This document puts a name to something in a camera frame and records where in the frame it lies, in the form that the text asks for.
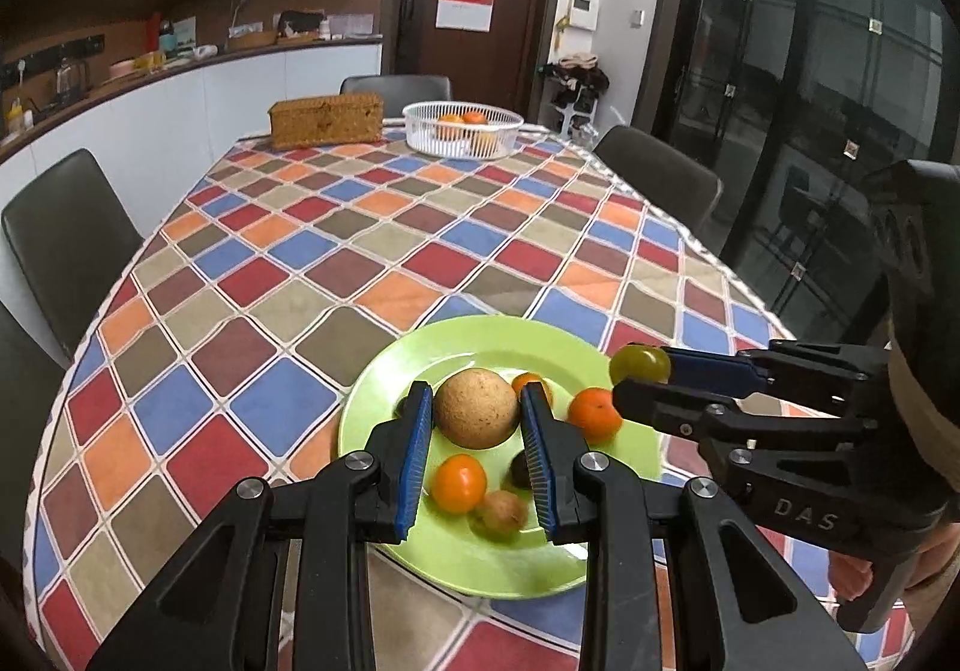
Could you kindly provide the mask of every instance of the human hand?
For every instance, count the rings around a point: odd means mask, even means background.
[[[920,545],[917,568],[906,586],[912,588],[943,570],[956,552],[957,546],[960,546],[960,524],[943,525],[931,532]],[[830,585],[844,600],[853,601],[854,598],[859,598],[874,581],[874,569],[870,562],[833,551],[829,553],[829,560],[827,576]]]

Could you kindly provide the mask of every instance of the brown door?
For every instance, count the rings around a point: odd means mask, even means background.
[[[400,0],[398,73],[446,75],[454,99],[527,112],[536,0],[493,0],[488,32],[437,28],[438,0]]]

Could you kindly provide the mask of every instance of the brown basket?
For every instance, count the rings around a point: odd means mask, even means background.
[[[372,142],[383,131],[383,97],[337,94],[277,102],[270,108],[270,134],[278,151],[341,142]]]

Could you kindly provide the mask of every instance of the black leather chair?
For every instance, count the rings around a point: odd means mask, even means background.
[[[27,489],[64,369],[0,305],[0,555],[20,569]]]
[[[64,354],[73,353],[143,239],[81,148],[3,209],[3,230]]]
[[[631,126],[614,126],[593,153],[637,193],[693,232],[723,191],[712,170]]]
[[[340,86],[341,94],[374,92],[383,97],[383,118],[400,118],[414,102],[449,100],[450,79],[445,75],[355,75]]]

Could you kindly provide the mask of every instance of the table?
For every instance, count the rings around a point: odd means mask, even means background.
[[[82,669],[232,484],[329,462],[340,404],[377,352],[421,324],[493,313],[607,353],[631,340],[727,353],[788,335],[683,227],[558,140],[527,137],[493,164],[416,155],[390,129],[373,145],[287,153],[244,140],[134,258],[64,379],[27,510],[31,629]],[[763,396],[746,406],[808,414]],[[664,460],[668,482],[706,472],[690,441],[664,438]],[[771,540],[829,607],[826,552]],[[370,579],[381,671],[576,667],[582,588],[488,602],[376,551]],[[905,631],[897,610],[861,652],[889,665]]]

